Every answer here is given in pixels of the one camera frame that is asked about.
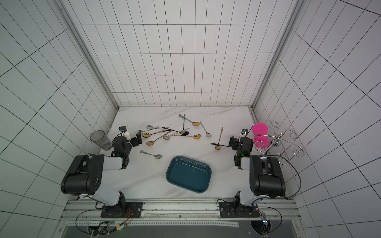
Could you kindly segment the gold ornate handle spoon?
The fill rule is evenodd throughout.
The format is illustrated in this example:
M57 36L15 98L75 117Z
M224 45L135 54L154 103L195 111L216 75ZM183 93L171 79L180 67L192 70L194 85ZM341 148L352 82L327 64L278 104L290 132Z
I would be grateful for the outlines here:
M152 135L160 134L160 133L164 133L164 132L169 132L169 130L161 130L161 131L157 131L157 132L153 132L153 133L144 133L144 134L142 134L142 137L149 138Z

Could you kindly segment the copper round spoon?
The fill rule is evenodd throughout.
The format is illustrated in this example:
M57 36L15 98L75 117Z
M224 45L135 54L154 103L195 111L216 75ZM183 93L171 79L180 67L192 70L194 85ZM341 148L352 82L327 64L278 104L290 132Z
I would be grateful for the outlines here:
M157 138L157 139L155 139L155 140L150 140L150 141L148 141L148 142L146 143L146 145L148 145L148 146L152 146L157 140L161 139L162 137L164 137L164 136L166 136L166 135L168 135L168 133L162 135L161 137L159 137L159 138Z

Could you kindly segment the yellow bowl ornate silver spoon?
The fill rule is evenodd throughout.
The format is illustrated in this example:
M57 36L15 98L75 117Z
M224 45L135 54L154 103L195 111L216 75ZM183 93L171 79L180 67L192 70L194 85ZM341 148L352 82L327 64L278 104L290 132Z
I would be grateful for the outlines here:
M186 115L178 114L178 116L184 120L191 122L193 126L200 126L200 122L193 122L193 121L189 120L188 118L186 118Z

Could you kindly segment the purple iridescent spoon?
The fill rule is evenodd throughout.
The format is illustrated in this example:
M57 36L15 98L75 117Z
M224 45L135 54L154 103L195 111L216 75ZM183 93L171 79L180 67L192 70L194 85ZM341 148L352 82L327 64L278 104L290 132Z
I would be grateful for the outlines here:
M167 127L162 127L162 128L165 129L165 130L178 132L178 133L181 134L182 136L187 136L187 135L189 134L189 132L186 131L186 130L177 131L177 130L170 129L170 128L167 128Z

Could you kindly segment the teal plastic storage box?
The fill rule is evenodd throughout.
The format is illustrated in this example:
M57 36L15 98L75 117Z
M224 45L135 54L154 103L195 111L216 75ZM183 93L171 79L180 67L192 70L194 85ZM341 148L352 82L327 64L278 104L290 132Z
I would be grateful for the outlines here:
M203 162L184 156L172 159L166 172L170 184L196 192L207 191L212 175L211 167Z

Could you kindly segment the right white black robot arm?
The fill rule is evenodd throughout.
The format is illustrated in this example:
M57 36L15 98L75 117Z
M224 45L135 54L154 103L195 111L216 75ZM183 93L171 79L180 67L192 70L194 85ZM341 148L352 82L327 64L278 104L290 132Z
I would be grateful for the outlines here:
M258 203L264 198L283 197L286 192L279 160L273 156L252 154L254 141L230 137L229 147L236 151L234 163L249 171L249 190L238 191L231 202L217 202L222 218L259 218L264 215Z

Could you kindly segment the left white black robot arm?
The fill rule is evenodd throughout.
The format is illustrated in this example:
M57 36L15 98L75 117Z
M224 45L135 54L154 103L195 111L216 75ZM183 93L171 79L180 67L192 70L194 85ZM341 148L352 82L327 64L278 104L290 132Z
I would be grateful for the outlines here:
M90 199L103 205L101 218L139 218L143 203L127 202L121 191L102 182L102 176L105 171L126 169L132 148L140 144L141 131L130 140L122 135L117 136L112 142L113 151L110 156L76 156L61 182L62 193L77 196L87 194Z

